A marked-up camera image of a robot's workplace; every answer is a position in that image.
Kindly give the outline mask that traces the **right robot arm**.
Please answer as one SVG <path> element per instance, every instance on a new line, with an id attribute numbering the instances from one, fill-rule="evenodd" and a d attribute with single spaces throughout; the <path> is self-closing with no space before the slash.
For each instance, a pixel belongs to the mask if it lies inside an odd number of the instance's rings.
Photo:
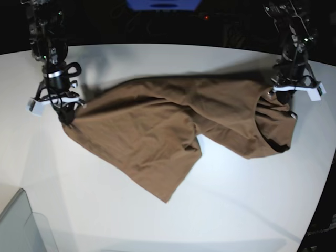
<path id="1" fill-rule="evenodd" d="M 64 33 L 64 14 L 59 1 L 21 1 L 26 7 L 29 24 L 29 44 L 32 57 L 42 64 L 42 81 L 27 109 L 41 116 L 46 106 L 51 106 L 59 121 L 71 125 L 76 106 L 85 102 L 72 89 L 78 86 L 81 75 L 79 63 L 66 63 L 67 37 Z"/>

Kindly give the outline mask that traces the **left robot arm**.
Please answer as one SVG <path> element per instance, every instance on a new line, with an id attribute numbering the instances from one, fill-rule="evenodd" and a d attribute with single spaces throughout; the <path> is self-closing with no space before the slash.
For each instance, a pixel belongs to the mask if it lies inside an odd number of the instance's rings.
<path id="1" fill-rule="evenodd" d="M 303 91 L 311 101 L 320 101 L 326 90 L 309 64 L 309 50 L 317 41 L 317 30 L 310 24 L 310 1 L 265 1 L 264 10 L 274 20 L 282 50 L 273 66 L 269 94 L 288 103 L 295 92 Z"/>

